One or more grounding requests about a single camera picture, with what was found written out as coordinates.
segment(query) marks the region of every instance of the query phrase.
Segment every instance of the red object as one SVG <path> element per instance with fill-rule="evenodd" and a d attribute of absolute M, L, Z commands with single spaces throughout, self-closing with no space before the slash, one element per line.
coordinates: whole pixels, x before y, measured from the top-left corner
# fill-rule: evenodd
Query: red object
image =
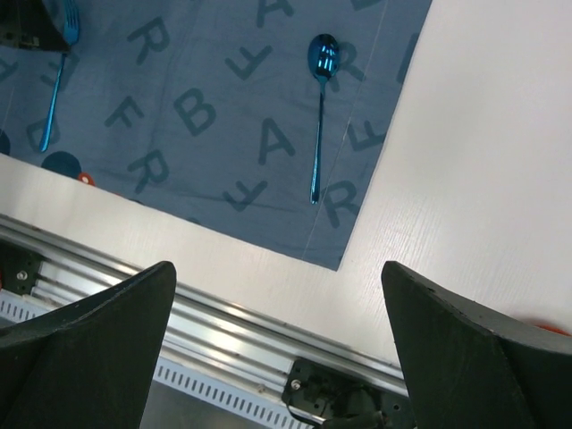
<path fill-rule="evenodd" d="M 88 185 L 96 186 L 96 183 L 94 182 L 93 178 L 86 172 L 81 172 L 80 175 L 78 176 L 78 180 Z"/>
<path fill-rule="evenodd" d="M 551 332 L 559 333 L 560 335 L 566 335 L 567 337 L 572 337 L 572 335 L 570 335 L 568 332 L 562 331 L 560 328 L 550 326 L 548 324 L 538 324 L 536 326 L 538 326 L 539 328 L 545 329 L 546 331 L 551 331 Z"/>

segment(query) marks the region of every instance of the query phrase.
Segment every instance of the cloth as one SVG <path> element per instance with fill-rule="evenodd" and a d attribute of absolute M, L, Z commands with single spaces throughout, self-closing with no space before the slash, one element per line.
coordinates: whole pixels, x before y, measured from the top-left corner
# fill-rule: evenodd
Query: cloth
<path fill-rule="evenodd" d="M 337 269 L 431 0 L 76 2 L 80 42 L 45 153 L 59 55 L 0 47 L 0 152 Z M 62 4 L 46 7 L 61 25 Z M 319 85 L 307 48 L 321 33 L 340 42 L 341 67 L 311 205 Z"/>

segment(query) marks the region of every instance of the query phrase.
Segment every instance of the gray floor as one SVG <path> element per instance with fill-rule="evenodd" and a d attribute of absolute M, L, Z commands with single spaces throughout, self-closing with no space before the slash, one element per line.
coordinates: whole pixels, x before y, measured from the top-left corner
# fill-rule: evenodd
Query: gray floor
<path fill-rule="evenodd" d="M 0 317 L 0 328 L 11 323 Z M 153 382 L 141 429 L 261 429 L 263 426 Z"/>

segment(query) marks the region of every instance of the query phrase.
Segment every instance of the white table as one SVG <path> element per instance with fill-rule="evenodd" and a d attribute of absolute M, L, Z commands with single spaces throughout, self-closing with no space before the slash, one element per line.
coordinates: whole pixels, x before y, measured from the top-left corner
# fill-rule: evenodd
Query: white table
<path fill-rule="evenodd" d="M 433 0 L 335 273 L 0 156 L 0 213 L 396 363 L 396 259 L 518 318 L 572 328 L 572 3 Z"/>

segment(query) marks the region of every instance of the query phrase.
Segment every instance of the black object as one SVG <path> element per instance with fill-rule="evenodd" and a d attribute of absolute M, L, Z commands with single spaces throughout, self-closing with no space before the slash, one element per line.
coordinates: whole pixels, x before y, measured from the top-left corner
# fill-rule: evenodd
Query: black object
<path fill-rule="evenodd" d="M 42 260 L 39 253 L 0 240 L 0 289 L 29 295 Z"/>
<path fill-rule="evenodd" d="M 462 298 L 397 262 L 385 305 L 419 429 L 572 425 L 572 339 Z"/>
<path fill-rule="evenodd" d="M 292 365 L 282 401 L 298 420 L 324 429 L 412 429 L 407 398 L 382 391 L 357 378 L 306 359 Z"/>
<path fill-rule="evenodd" d="M 42 0 L 0 0 L 0 45 L 69 52 Z"/>
<path fill-rule="evenodd" d="M 175 283 L 163 262 L 0 330 L 0 428 L 138 428 Z"/>

